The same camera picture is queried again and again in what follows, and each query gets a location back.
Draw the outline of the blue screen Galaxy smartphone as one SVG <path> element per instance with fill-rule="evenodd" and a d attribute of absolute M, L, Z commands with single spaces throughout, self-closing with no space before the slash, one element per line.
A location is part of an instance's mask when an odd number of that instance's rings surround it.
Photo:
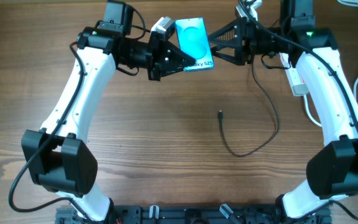
<path fill-rule="evenodd" d="M 184 68 L 186 72 L 211 70 L 214 68 L 213 56 L 208 42 L 204 19 L 193 17 L 175 21 L 180 49 L 193 57 L 196 62 Z"/>

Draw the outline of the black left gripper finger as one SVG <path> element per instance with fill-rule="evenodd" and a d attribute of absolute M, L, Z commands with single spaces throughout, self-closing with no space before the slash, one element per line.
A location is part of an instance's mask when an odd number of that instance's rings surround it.
<path fill-rule="evenodd" d="M 161 66 L 160 67 L 160 77 L 167 77 L 178 72 L 184 71 L 182 66 Z"/>
<path fill-rule="evenodd" d="M 168 61 L 179 67 L 190 67 L 196 63 L 196 59 L 186 54 L 171 42 L 166 42 L 166 53 Z"/>

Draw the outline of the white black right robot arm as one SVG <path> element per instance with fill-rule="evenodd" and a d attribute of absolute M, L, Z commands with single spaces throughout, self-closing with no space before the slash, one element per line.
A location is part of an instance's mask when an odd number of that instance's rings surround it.
<path fill-rule="evenodd" d="M 358 104 L 342 70 L 332 32 L 316 28 L 312 1 L 282 1 L 280 25 L 257 20 L 260 1 L 240 1 L 236 19 L 209 35 L 212 54 L 236 65 L 256 55 L 287 54 L 283 68 L 304 80 L 323 130 L 324 147 L 306 179 L 274 204 L 244 210 L 245 223 L 329 223 L 329 206 L 358 195 Z"/>

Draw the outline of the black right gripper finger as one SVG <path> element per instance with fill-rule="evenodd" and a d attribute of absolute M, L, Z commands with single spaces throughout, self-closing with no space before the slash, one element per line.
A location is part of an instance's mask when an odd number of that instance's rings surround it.
<path fill-rule="evenodd" d="M 247 19 L 237 18 L 208 36 L 208 41 L 219 46 L 241 46 Z"/>
<path fill-rule="evenodd" d="M 246 64 L 246 58 L 243 55 L 242 50 L 233 49 L 234 55 L 221 53 L 220 50 L 222 50 L 222 48 L 212 47 L 211 53 L 213 56 L 220 58 L 222 60 L 225 60 L 227 62 L 233 63 L 234 65 L 245 65 Z"/>

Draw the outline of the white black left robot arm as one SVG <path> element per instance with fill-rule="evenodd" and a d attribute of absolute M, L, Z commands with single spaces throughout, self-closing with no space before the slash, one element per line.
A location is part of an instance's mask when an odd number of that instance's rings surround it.
<path fill-rule="evenodd" d="M 150 80 L 182 72 L 195 59 L 173 45 L 169 17 L 149 31 L 149 40 L 130 36 L 136 9 L 108 1 L 104 18 L 79 33 L 70 50 L 75 64 L 50 116 L 37 131 L 22 137 L 23 170 L 34 184 L 71 203 L 80 223 L 117 223 L 113 201 L 96 184 L 98 163 L 86 142 L 99 99 L 115 72 L 130 76 L 146 69 Z"/>

